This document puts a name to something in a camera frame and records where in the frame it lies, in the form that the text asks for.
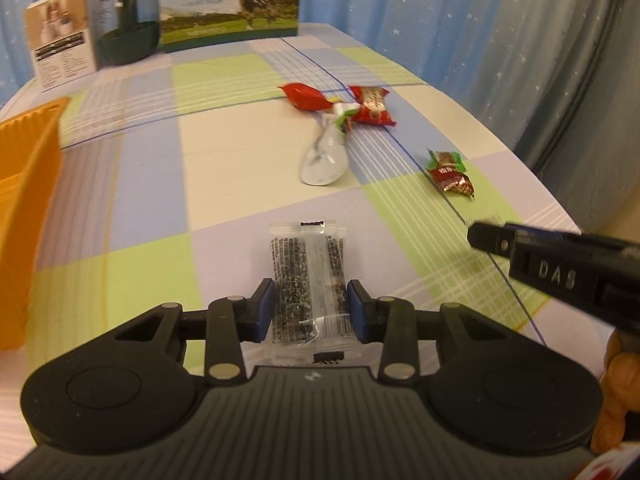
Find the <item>person's right hand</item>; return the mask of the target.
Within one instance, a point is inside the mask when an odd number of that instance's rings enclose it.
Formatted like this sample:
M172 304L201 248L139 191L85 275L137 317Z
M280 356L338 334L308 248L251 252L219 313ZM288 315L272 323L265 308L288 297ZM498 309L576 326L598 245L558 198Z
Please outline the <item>person's right hand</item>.
M603 405L590 443L591 451L597 454L623 442L627 415L639 411L639 356L623 350L618 330L608 338L604 367L600 381Z

